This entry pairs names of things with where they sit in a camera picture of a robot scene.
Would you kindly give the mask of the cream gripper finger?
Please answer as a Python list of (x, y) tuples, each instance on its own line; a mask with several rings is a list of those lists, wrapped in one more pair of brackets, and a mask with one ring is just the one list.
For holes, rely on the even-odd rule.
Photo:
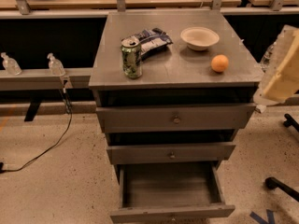
[(299, 29), (285, 25), (253, 96), (257, 105), (283, 104), (299, 91)]

